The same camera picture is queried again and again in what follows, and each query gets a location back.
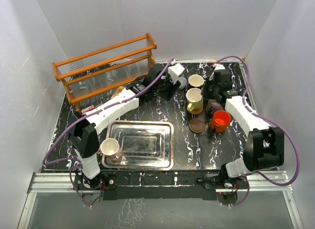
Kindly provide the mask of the orange-red mug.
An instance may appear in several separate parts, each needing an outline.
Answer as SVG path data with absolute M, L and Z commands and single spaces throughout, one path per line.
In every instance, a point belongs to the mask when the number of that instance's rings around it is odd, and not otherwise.
M 209 128 L 211 134 L 222 133 L 226 130 L 231 122 L 230 114 L 225 110 L 216 111 L 211 121 L 209 122 Z

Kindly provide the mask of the light wooden coaster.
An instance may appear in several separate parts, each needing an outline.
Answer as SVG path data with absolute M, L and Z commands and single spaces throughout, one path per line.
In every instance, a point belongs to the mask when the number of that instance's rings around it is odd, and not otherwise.
M 198 114 L 202 113 L 202 111 L 203 111 L 203 107 L 200 109 L 193 109 L 192 111 L 189 111 L 189 112 L 193 115 L 198 115 Z

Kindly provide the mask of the purple mug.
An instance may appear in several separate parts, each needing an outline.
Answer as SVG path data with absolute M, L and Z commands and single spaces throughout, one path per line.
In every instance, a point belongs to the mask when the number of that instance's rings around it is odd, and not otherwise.
M 224 110 L 220 103 L 218 103 L 215 99 L 209 99 L 206 105 L 206 112 L 213 116 L 215 112 Z

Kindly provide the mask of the dark wooden coaster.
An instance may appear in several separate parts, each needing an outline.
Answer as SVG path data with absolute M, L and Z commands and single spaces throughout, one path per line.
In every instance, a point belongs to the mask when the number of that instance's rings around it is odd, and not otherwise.
M 206 124 L 201 119 L 193 118 L 189 121 L 189 129 L 193 133 L 203 133 L 206 129 Z

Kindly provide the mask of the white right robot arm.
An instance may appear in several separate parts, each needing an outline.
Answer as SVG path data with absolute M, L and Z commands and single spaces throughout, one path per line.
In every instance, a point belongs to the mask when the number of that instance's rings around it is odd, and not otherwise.
M 211 135 L 224 132 L 234 119 L 247 137 L 243 155 L 223 164 L 217 176 L 204 178 L 203 182 L 231 188 L 242 175 L 284 164 L 284 132 L 259 118 L 246 98 L 232 88 L 228 69 L 216 67 L 206 80 L 203 94 L 208 99 L 206 111 L 212 117 Z

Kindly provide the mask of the black white mug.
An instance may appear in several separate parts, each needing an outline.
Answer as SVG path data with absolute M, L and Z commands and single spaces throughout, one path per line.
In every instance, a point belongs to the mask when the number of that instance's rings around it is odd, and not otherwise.
M 194 74 L 188 78 L 188 84 L 185 86 L 184 90 L 187 91 L 191 88 L 201 89 L 204 85 L 204 78 L 200 75 Z

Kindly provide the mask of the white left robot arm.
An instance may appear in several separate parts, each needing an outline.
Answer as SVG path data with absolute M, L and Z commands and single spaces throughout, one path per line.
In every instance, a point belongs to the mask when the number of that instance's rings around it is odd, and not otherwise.
M 102 182 L 97 160 L 97 152 L 100 149 L 98 136 L 101 132 L 114 120 L 156 96 L 170 100 L 181 85 L 179 78 L 184 70 L 181 64 L 155 64 L 148 74 L 137 77 L 117 96 L 78 116 L 78 121 L 70 128 L 68 140 L 81 164 L 78 168 L 82 172 L 79 181 L 85 187 L 97 189 Z

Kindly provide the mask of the green handled white mug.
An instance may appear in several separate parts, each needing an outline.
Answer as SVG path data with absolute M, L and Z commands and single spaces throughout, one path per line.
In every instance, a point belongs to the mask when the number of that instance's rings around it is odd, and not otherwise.
M 187 111 L 192 111 L 193 109 L 200 109 L 203 107 L 203 96 L 199 88 L 191 88 L 186 93 L 187 99 Z

